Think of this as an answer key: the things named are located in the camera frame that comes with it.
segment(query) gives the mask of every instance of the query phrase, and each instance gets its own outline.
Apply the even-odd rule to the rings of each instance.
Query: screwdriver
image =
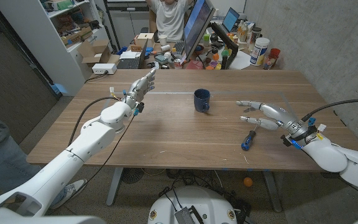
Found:
[[[254,130],[249,131],[248,136],[243,140],[243,142],[241,144],[241,148],[243,150],[248,151],[249,148],[251,147],[252,139],[256,136],[256,132],[255,132],[256,128],[258,128],[258,124],[254,128]]]

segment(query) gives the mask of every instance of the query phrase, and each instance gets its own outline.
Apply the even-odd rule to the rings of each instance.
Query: power strip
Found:
[[[115,63],[97,63],[93,65],[92,70],[95,75],[104,74],[106,71],[112,75],[117,71],[117,66]]]

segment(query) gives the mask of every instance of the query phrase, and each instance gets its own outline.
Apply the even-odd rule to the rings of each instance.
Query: computer monitor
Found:
[[[197,0],[184,28],[186,60],[194,52],[212,19],[215,8],[209,0]]]
[[[231,31],[239,16],[240,14],[238,14],[232,7],[230,7],[226,17],[223,20],[223,26],[226,28],[227,32]]]

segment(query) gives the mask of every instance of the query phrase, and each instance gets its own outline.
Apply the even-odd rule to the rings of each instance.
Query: robotic arm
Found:
[[[305,151],[321,168],[328,172],[339,172],[339,175],[350,184],[358,187],[358,151],[350,150],[331,143],[331,141],[318,133],[313,124],[305,124],[297,120],[285,109],[271,103],[255,101],[237,101],[238,106],[249,106],[244,112],[261,110],[269,119],[255,119],[241,116],[240,119],[261,127],[274,130],[281,127],[289,132],[282,136],[286,146],[295,146]]]
[[[132,112],[136,115],[144,95],[154,89],[155,69],[136,80],[121,101],[104,109],[101,115],[87,121],[81,134],[63,152],[49,162],[26,183],[0,196],[0,218],[41,217],[57,194],[73,178],[82,165],[93,155],[112,143],[116,133],[125,129],[123,122]],[[3,205],[17,195],[25,197],[14,211]]]

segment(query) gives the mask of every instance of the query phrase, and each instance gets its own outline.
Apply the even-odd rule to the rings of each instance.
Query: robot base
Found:
[[[173,191],[167,192],[167,196],[173,202],[175,208],[180,211],[178,200],[183,208],[194,206],[203,223],[237,223],[236,215],[231,204],[213,190],[199,186],[184,186],[175,188],[178,198]],[[165,195],[154,202],[150,209],[148,224],[176,224],[175,209]],[[199,223],[194,213],[191,214],[194,223]]]

